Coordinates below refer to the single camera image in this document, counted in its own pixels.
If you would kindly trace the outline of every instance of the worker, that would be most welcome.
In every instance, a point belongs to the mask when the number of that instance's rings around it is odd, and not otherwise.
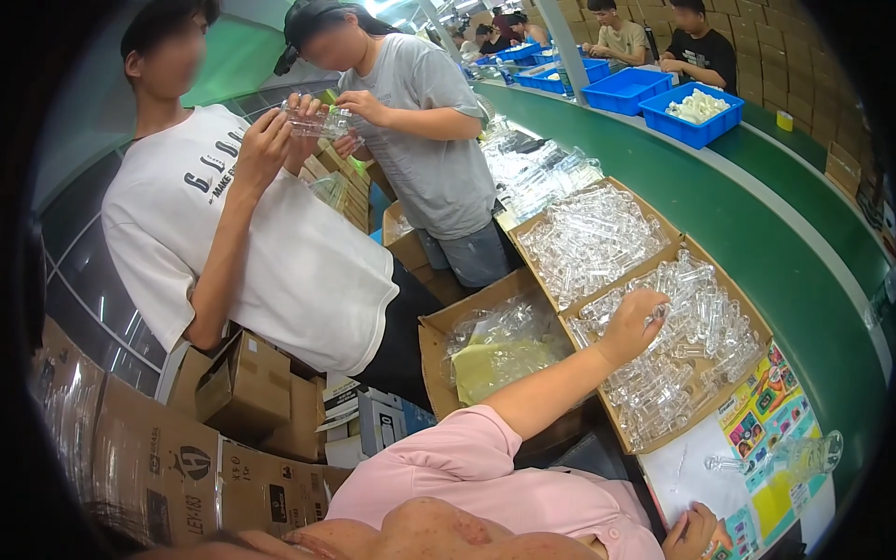
[[[529,23],[528,15],[512,13],[507,16],[507,23],[510,24],[511,30],[524,37],[524,41],[511,39],[511,45],[519,45],[521,42],[526,42],[531,45],[547,47],[551,44],[550,32],[534,23]]]
[[[492,8],[492,15],[495,16],[492,18],[492,27],[497,29],[502,37],[506,37],[508,41],[522,41],[525,39],[522,35],[510,29],[510,23],[507,22],[507,16],[501,12],[501,8]]]
[[[474,43],[473,41],[466,40],[463,37],[463,33],[460,31],[455,31],[451,34],[451,39],[454,41],[454,46],[457,47],[459,51],[461,51],[461,57],[470,62],[475,60],[476,54],[479,52],[479,45]]]
[[[653,64],[644,28],[619,17],[614,0],[588,0],[588,9],[598,18],[600,31],[596,45],[582,44],[587,56],[614,58],[630,66]]]
[[[121,39],[136,133],[101,221],[128,295],[168,352],[181,338],[215,348],[229,319],[430,409],[418,317],[441,304],[299,180],[316,139],[292,136],[278,108],[250,126],[222,105],[181,105],[219,14],[219,0],[150,0]]]
[[[480,23],[476,28],[476,43],[479,45],[479,53],[483,56],[493,55],[511,47],[507,37],[485,23]]]
[[[547,470],[513,469],[523,441],[643,353],[662,326],[654,319],[645,328],[645,320],[663,302],[662,294],[635,290],[599,342],[363,461],[336,491],[323,521],[282,540],[260,531],[219,533],[191,556],[187,549],[156,548],[134,560],[699,560],[714,543],[732,549],[724,521],[699,503],[682,513],[661,545],[630,482],[565,464],[590,468],[593,448],[591,457],[576,460],[582,448],[575,446]],[[112,540],[128,542],[120,531]]]
[[[481,289],[510,273],[492,219],[497,192],[476,137],[481,109],[461,69],[432,43],[373,18],[359,4],[296,4],[287,43],[343,73],[335,104],[358,118],[366,144],[333,143],[343,158],[376,158],[430,265]]]
[[[672,33],[672,43],[666,52],[659,56],[659,68],[737,95],[734,48],[706,22],[703,0],[670,2],[678,29]]]

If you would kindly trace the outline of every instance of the white t-shirt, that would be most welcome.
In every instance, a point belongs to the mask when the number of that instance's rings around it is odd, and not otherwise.
[[[221,105],[195,108],[131,146],[103,200],[112,261],[168,351],[193,320],[188,298],[248,126]],[[319,371],[356,375],[379,348],[398,291],[392,255],[281,170],[254,211],[228,318]]]

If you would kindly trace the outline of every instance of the pink shirt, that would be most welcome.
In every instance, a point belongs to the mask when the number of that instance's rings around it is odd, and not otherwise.
[[[491,407],[457,410],[358,465],[327,519],[379,530],[393,508],[429,496],[517,534],[596,536],[612,560],[664,557],[630,483],[566,468],[513,470],[521,444]]]

